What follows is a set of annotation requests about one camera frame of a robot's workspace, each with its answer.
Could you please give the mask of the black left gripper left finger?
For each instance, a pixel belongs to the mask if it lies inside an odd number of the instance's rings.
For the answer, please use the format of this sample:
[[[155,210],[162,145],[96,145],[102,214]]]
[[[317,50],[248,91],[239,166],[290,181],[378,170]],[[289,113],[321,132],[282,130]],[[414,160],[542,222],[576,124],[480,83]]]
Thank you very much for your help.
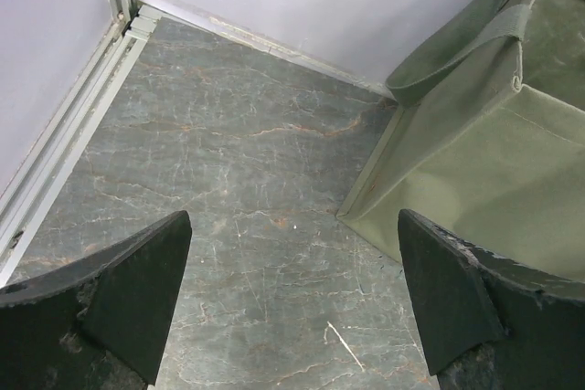
[[[192,227],[177,211],[1,289],[4,389],[146,389],[162,362]]]

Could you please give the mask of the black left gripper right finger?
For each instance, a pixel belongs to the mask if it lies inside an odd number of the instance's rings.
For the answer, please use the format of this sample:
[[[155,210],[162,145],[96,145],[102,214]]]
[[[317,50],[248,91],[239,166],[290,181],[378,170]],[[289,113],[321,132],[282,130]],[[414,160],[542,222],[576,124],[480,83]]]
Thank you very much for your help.
[[[584,285],[403,209],[399,249],[429,373],[442,389],[581,389]]]

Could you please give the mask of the green canvas bag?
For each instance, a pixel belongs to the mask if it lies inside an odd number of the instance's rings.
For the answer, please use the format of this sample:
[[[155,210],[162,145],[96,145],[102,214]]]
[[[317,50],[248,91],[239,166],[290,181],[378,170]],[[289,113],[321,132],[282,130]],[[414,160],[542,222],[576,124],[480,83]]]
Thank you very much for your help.
[[[584,0],[472,0],[387,78],[398,102],[338,217],[400,259],[411,209],[584,278]]]

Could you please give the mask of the aluminium frame rail left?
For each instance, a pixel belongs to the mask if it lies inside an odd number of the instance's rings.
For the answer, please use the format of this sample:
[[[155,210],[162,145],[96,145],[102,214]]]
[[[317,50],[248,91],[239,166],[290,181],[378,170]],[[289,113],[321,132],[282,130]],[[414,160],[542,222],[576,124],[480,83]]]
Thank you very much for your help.
[[[1,195],[1,284],[10,280],[161,13],[143,5],[108,30],[61,107]]]

